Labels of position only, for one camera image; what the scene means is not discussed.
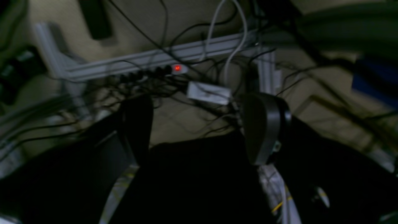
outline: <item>metal frame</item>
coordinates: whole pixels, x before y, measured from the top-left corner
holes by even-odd
[[[58,49],[57,42],[59,42],[60,40],[55,39],[55,37],[53,36],[50,29],[51,26],[54,29],[54,26],[56,26],[56,24],[42,22],[35,25],[35,32],[39,47],[41,49],[44,59],[47,61],[47,65],[49,66],[49,70],[52,72],[53,76],[56,78],[69,80],[65,83],[67,91],[73,98],[74,104],[80,108],[79,113],[83,117],[90,118],[90,113],[87,107],[85,107],[84,99],[81,97],[81,84],[73,82],[83,82],[92,79],[104,78],[109,75],[108,72],[110,65],[120,61],[130,61],[137,66],[128,63],[120,63],[117,68],[112,68],[112,72],[117,74],[123,74],[139,71],[140,68],[148,69],[146,68],[146,66],[155,54],[156,56],[152,58],[151,68],[172,65],[176,63],[176,61],[172,59],[168,54],[156,49],[97,62],[79,64],[80,62],[74,61],[71,57],[65,55]],[[255,31],[249,32],[249,35],[251,36],[255,34]],[[253,47],[256,44],[250,42],[250,40],[252,41],[252,39],[253,38],[248,38],[249,41],[245,45],[248,47],[246,47],[246,49],[244,50],[249,50],[253,48],[257,48],[258,52],[268,50],[267,47],[264,47],[262,45],[257,45],[256,47]],[[209,45],[207,56],[212,57],[231,53],[239,44],[240,40],[241,34],[213,38]],[[177,45],[173,47],[173,54],[184,61],[200,59],[202,53],[203,43],[201,41]],[[274,58],[274,53],[270,53],[261,56],[261,60],[257,61],[261,92],[275,94],[275,65],[273,63],[267,62],[274,61]]]

